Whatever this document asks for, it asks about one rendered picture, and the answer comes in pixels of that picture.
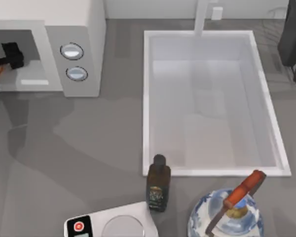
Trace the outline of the grey round microwave knob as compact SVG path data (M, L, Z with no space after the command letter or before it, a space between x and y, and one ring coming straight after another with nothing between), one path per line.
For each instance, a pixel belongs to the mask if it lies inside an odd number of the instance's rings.
M88 72L83 67L72 67L66 69L66 76L72 81L84 81L88 78Z
M68 60L79 60L84 56L83 48L76 43L68 43L60 47L61 55Z

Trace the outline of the pale microwave oven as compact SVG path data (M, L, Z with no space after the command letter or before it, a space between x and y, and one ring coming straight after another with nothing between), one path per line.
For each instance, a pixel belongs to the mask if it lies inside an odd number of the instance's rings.
M97 97L100 92L106 19L103 0L0 0L2 43L16 42L25 65L0 72L0 91L61 91L67 97ZM76 43L79 60L68 60L60 47ZM72 81L66 69L83 67L84 81Z

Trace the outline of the tall white tap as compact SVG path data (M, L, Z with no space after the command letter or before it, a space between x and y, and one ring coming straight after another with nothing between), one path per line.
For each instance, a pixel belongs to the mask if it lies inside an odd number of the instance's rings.
M195 12L195 21L194 21L194 34L197 37L201 37L206 13L211 3L217 3L219 0L197 0L196 3L196 12Z

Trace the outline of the white kitchen scale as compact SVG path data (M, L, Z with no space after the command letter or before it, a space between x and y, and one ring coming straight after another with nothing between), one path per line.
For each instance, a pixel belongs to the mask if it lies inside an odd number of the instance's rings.
M64 237L159 237L145 201L70 218Z

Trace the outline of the dark brown bottle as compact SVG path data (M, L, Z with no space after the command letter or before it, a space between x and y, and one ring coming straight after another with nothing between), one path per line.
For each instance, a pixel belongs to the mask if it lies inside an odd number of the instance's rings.
M153 157L149 166L146 182L146 202L150 210L164 212L167 208L169 188L171 182L171 168L162 154Z

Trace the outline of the white sink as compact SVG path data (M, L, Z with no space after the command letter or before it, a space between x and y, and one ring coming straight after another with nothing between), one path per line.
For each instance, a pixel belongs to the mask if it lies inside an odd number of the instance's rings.
M145 31L143 79L144 175L291 176L252 31Z

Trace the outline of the blue and white teapot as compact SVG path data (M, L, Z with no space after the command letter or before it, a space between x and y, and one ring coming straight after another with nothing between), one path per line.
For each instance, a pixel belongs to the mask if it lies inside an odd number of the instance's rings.
M254 170L234 189L204 195L191 211L187 237L264 237L263 219L253 198L266 174Z

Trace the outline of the white wall socket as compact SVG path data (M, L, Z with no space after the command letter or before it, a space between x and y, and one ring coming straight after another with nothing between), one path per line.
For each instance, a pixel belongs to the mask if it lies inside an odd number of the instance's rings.
M211 20L222 20L223 7L215 6L212 10Z

